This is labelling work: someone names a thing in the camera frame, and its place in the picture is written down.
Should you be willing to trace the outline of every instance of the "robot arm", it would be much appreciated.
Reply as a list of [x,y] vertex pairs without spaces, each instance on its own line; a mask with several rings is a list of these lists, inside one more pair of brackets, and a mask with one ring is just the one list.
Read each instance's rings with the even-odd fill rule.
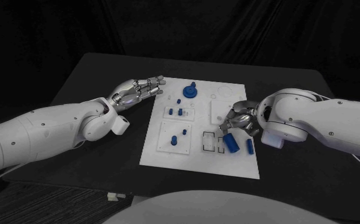
[[252,123],[259,122],[265,130],[262,143],[279,149],[285,140],[301,142],[311,134],[325,146],[360,155],[359,102],[343,99],[322,101],[309,91],[283,89],[256,107],[243,101],[240,117],[247,117]]
[[162,94],[163,76],[121,83],[108,98],[33,110],[0,124],[0,169],[46,159],[130,125],[117,113]]

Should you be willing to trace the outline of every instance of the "white board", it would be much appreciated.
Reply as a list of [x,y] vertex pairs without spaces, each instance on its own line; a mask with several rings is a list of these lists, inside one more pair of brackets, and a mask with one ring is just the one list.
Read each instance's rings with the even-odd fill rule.
[[[244,85],[169,77],[165,80],[163,94],[155,99],[140,165],[259,179],[256,150],[253,147],[254,154],[250,155],[246,146],[246,140],[252,137],[239,128],[230,129],[228,132],[233,133],[240,147],[236,153],[230,153],[223,144],[223,132],[218,129],[233,104],[246,100]],[[191,82],[197,84],[197,97],[188,99],[182,89],[191,85]],[[194,109],[194,117],[178,116],[179,108]],[[172,116],[169,116],[169,109],[173,109]],[[162,129],[163,122],[173,122],[166,129]],[[204,151],[204,132],[214,133],[215,151]],[[173,135],[178,136],[175,146],[171,145]]]

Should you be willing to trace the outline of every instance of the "table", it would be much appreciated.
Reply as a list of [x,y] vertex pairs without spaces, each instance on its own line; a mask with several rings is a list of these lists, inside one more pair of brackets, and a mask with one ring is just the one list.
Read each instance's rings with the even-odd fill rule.
[[[107,97],[130,78],[155,75],[246,85],[247,99],[260,101],[283,88],[332,93],[315,70],[256,67],[106,54],[85,54],[52,105]],[[33,162],[4,176],[9,181],[77,187],[140,196],[185,190],[233,191],[267,197],[325,217],[360,220],[360,163],[350,154],[309,137],[279,150],[254,137],[260,180],[139,165],[155,99],[121,114],[132,125],[121,136]]]

